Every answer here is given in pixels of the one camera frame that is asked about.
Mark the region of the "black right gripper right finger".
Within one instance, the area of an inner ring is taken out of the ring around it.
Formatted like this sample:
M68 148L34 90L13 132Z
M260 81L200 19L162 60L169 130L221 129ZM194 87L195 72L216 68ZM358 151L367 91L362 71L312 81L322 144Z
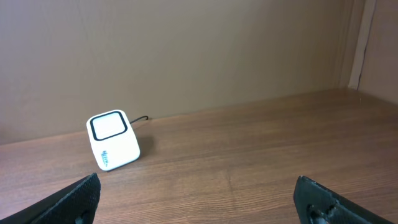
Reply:
M294 190L294 204L301 223L392 224L314 180L300 176Z

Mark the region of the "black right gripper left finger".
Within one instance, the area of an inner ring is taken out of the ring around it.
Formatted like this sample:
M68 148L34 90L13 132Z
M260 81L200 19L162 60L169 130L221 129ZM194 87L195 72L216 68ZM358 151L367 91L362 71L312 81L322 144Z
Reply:
M43 200L1 220L3 224L92 224L101 183L92 173Z

